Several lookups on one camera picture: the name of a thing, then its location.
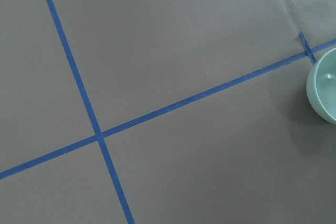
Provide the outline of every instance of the floor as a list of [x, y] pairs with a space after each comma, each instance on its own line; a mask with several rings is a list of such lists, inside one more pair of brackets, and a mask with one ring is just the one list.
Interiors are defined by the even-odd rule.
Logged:
[[0, 223], [336, 222], [334, 0], [0, 5]]

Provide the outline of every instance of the mint green bowl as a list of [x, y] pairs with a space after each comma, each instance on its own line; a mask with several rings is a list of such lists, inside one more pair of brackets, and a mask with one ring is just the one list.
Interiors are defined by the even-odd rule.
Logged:
[[336, 124], [336, 48], [313, 66], [306, 88], [313, 109], [326, 121]]

